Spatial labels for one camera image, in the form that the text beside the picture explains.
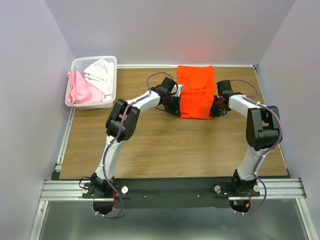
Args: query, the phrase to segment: orange cloth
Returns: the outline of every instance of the orange cloth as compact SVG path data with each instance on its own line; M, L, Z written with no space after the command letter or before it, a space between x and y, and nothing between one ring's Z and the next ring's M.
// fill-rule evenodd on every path
M178 84L184 85L180 99L180 118L211 119L214 102L214 67L179 66Z

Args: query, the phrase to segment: fabric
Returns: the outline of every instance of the fabric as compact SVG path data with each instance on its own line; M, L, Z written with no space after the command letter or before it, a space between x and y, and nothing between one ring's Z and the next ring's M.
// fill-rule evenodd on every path
M67 101L70 104L89 104L102 102L102 92L87 82L79 71L76 71L76 73L69 71L68 77L70 79L71 87L67 96Z
M103 58L94 62L84 70L84 79L103 93L103 102L112 99L114 91L114 71L114 63L108 62Z
M178 66L178 84L184 85L180 99L180 118L211 119L215 81L213 66Z

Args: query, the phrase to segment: screw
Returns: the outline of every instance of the screw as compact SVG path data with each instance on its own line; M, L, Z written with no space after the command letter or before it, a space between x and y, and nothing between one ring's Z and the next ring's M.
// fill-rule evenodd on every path
M221 192L221 187L220 187L219 185L216 185L216 186L214 187L214 191L215 191L216 193L220 193L220 192Z
M123 194L126 194L126 193L128 192L128 187L127 187L127 186L123 186L123 187L121 188L121 192L122 192Z
M86 189L86 188L83 188L83 189L82 189L82 193L83 193L83 194L87 194L88 192L89 192L88 189Z
M258 185L254 185L253 190L258 193L260 192L260 187Z

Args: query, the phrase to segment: gray wall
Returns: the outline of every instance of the gray wall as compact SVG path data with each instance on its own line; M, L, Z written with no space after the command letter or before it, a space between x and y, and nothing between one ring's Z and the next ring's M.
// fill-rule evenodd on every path
M268 104L279 107L282 150L290 173L301 177L320 236L320 2L297 0L258 66Z
M0 7L0 239L29 238L69 109L72 53L43 0Z
M75 57L257 64L295 0L45 0Z

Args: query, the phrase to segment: white plastic basket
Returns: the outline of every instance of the white plastic basket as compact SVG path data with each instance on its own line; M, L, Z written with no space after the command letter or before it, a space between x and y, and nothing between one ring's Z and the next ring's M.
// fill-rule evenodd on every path
M89 67L94 62L104 59L107 62L114 64L114 75L113 75L113 92L112 99L110 101L102 101L102 102L92 102L92 103L78 103L78 104L70 104L68 102L67 96L70 92L70 79L68 80L68 85L66 87L65 93L65 104L69 107L76 107L79 110L88 110L88 109L106 109L112 108L114 104L114 100L116 99L116 90L117 90L117 58L115 56L88 56L77 58L72 61L71 70L76 73L79 71L84 77L84 70Z

